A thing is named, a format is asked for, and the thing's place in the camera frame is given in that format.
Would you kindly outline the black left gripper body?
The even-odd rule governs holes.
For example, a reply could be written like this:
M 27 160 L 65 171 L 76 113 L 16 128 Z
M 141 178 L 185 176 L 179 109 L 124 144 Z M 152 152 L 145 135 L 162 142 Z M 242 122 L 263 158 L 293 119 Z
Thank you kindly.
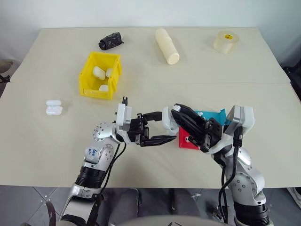
M 131 142 L 138 145 L 149 145 L 149 127 L 147 126 L 149 114 L 137 114 L 137 118 L 130 122 L 128 137 Z

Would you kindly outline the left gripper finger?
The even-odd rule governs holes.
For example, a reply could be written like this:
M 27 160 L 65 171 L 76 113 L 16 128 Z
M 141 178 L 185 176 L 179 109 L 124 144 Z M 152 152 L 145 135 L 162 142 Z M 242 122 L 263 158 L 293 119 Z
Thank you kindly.
M 146 146 L 163 145 L 165 143 L 169 143 L 169 142 L 175 140 L 176 138 L 177 138 L 177 136 L 168 136 L 168 135 L 153 136 L 151 138 L 143 137 L 140 140 L 140 146 L 146 147 Z
M 162 112 L 151 112 L 143 114 L 143 122 L 162 121 Z

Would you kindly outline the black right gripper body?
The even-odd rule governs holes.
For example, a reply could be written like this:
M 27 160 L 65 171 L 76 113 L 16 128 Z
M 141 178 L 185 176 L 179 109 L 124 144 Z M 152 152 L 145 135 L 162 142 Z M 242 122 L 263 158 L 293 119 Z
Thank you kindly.
M 222 126 L 214 118 L 200 118 L 197 122 L 188 123 L 188 140 L 200 151 L 208 153 L 221 140 Z

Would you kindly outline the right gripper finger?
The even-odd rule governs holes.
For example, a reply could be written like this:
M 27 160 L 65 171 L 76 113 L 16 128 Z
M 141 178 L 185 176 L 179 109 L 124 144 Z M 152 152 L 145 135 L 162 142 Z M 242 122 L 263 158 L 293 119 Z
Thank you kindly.
M 174 104 L 173 106 L 173 118 L 182 127 L 203 127 L 207 122 L 206 119 L 204 119 L 202 116 L 199 116 L 190 107 L 178 103 Z
M 204 139 L 205 120 L 193 110 L 171 111 L 176 123 L 188 132 L 196 141 Z

